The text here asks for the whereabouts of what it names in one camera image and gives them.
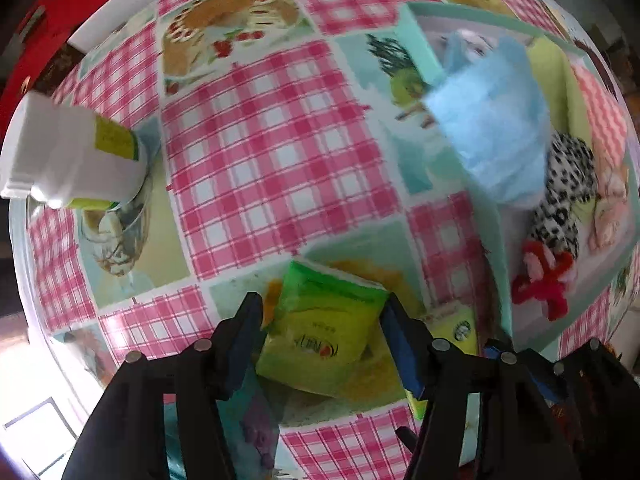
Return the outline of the white pill bottle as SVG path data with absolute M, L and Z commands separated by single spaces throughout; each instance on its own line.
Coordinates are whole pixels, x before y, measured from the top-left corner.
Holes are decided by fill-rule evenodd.
M 82 106 L 27 92 L 1 149 L 1 196 L 52 209 L 115 210 L 131 202 L 148 171 L 135 133 Z

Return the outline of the pink zigzag cloth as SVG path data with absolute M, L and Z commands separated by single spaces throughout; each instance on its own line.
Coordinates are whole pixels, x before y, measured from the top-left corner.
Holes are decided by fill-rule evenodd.
M 627 124 L 616 99 L 584 66 L 572 65 L 587 107 L 592 140 L 612 168 L 619 167 L 626 152 Z

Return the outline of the black white leopard scrunchie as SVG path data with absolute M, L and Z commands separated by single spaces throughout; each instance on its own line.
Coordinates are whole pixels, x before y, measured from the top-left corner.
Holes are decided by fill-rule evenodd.
M 552 254 L 580 251 L 575 204 L 596 196 L 596 170 L 591 148 L 583 140 L 553 133 L 547 156 L 544 198 L 534 209 L 528 236 L 546 245 Z

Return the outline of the small beige plush toy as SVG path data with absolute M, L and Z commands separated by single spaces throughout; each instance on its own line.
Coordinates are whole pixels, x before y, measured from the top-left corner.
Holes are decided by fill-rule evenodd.
M 613 167 L 604 155 L 597 154 L 596 170 L 597 199 L 588 238 L 592 254 L 616 244 L 617 232 L 628 209 L 628 167 L 625 164 Z

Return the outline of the teal plastic toy case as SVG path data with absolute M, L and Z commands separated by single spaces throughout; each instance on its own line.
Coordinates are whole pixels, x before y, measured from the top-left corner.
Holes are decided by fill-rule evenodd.
M 254 365 L 246 371 L 241 388 L 217 406 L 236 478 L 272 479 L 279 426 Z

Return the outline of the light blue face mask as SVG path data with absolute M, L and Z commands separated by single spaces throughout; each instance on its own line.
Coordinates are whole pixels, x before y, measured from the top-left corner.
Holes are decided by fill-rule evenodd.
M 552 125 L 520 42 L 502 36 L 475 51 L 452 32 L 444 76 L 423 104 L 466 174 L 494 203 L 532 209 L 541 202 Z

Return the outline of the red plush toy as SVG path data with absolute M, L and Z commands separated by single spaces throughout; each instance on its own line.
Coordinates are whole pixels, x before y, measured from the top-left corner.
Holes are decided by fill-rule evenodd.
M 576 280 L 577 268 L 570 252 L 552 252 L 539 240 L 526 240 L 523 245 L 524 273 L 511 283 L 511 300 L 525 304 L 529 300 L 542 303 L 542 313 L 550 321 L 568 313 L 567 291 Z

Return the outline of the red fabric bag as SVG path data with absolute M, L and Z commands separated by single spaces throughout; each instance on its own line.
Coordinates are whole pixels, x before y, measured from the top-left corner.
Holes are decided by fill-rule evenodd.
M 107 0 L 36 0 L 44 10 L 26 38 L 17 64 L 1 92 L 1 125 L 5 127 L 28 90 L 50 96 L 75 68 L 82 54 L 68 43 L 73 32 Z

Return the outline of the checkered food print tablecloth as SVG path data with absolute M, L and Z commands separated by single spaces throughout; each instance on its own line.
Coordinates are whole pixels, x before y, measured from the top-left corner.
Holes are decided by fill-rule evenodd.
M 637 165 L 620 89 L 554 0 L 156 0 L 53 96 L 140 136 L 141 196 L 96 214 L 10 207 L 25 306 L 82 414 L 128 351 L 186 348 L 247 290 L 273 292 L 295 256 L 378 280 L 429 320 L 460 308 L 473 337 L 501 328 L 468 193 L 442 158 L 413 169 L 393 134 L 426 92 L 395 34 L 409 2 L 514 18 L 584 52 Z M 638 300 L 639 242 L 614 278 L 608 338 Z

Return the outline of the light green cloth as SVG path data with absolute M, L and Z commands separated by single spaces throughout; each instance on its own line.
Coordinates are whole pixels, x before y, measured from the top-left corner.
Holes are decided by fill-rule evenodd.
M 535 38 L 527 47 L 534 78 L 546 98 L 553 128 L 592 148 L 592 135 L 582 90 L 570 59 L 549 38 Z

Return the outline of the teal shallow tray box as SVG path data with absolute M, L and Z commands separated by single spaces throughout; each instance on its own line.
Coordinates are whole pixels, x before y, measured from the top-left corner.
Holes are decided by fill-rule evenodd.
M 628 197 L 613 244 L 600 252 L 588 237 L 602 202 L 570 203 L 578 255 L 566 315 L 552 320 L 544 300 L 517 304 L 511 294 L 551 174 L 553 142 L 596 140 L 585 109 L 568 102 L 577 71 L 594 74 L 585 53 L 514 18 L 457 4 L 406 3 L 395 34 L 426 92 L 418 117 L 396 120 L 393 134 L 408 145 L 405 161 L 413 169 L 442 158 L 468 193 L 502 330 L 520 349 L 557 344 L 561 353 L 608 338 L 614 278 L 639 238 L 636 196 Z

